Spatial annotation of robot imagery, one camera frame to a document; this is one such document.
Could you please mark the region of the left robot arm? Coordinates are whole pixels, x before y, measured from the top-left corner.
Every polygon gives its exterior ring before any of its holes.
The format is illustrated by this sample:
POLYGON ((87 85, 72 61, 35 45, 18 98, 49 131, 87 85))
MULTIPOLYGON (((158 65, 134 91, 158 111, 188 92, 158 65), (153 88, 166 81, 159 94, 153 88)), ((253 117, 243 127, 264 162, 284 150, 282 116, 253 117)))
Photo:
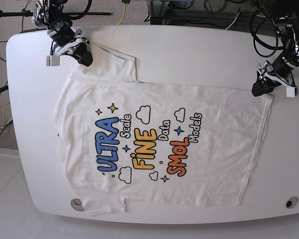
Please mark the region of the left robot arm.
POLYGON ((266 61, 263 68, 257 70, 252 94, 258 97, 284 86, 287 97, 294 98, 298 93, 292 71, 299 67, 299 0, 253 0, 251 4, 256 8, 249 19, 253 43, 272 51, 272 54, 265 56, 266 59, 280 52, 272 63, 266 61), (270 46, 257 36, 254 19, 260 13, 274 30, 275 40, 282 42, 281 46, 278 43, 270 46))

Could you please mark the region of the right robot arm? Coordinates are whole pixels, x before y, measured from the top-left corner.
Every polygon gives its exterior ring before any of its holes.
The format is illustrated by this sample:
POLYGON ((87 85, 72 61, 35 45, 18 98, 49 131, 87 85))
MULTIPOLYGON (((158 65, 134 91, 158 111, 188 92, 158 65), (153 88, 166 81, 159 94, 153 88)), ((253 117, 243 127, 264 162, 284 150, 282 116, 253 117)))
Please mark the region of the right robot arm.
POLYGON ((72 21, 84 17, 91 7, 89 0, 85 10, 71 16, 63 12, 65 0, 38 0, 35 4, 32 22, 39 29, 46 29, 52 39, 49 55, 46 56, 47 66, 59 66, 60 57, 67 55, 79 64, 90 66, 93 62, 92 54, 88 50, 90 41, 81 37, 81 29, 73 30, 72 21))

